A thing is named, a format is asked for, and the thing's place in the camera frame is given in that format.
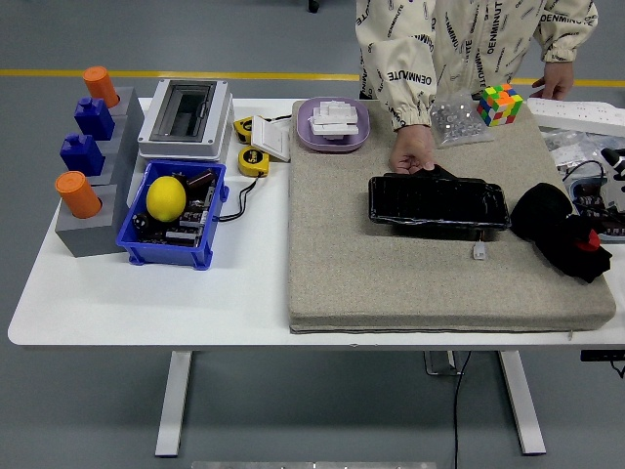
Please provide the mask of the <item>person's right hand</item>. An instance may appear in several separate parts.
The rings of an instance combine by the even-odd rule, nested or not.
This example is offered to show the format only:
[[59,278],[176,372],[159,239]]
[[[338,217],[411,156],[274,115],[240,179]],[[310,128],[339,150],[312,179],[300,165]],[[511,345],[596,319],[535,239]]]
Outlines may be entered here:
[[435,169],[434,138],[426,125],[409,125],[395,131],[390,167],[398,174],[415,174]]

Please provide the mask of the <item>person's left hand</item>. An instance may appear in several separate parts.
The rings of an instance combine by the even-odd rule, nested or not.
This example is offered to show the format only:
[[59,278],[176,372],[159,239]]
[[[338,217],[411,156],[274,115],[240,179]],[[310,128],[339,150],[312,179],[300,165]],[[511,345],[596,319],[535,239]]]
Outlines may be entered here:
[[561,101],[574,83],[573,62],[544,63],[543,76],[532,83],[531,98]]

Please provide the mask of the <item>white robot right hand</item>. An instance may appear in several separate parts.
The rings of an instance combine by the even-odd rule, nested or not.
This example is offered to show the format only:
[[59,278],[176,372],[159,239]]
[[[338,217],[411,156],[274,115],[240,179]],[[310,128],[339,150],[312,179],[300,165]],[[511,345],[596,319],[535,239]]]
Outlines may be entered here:
[[624,212],[624,149],[605,148],[601,154],[610,170],[607,170],[606,181],[601,187],[604,205],[619,213]]

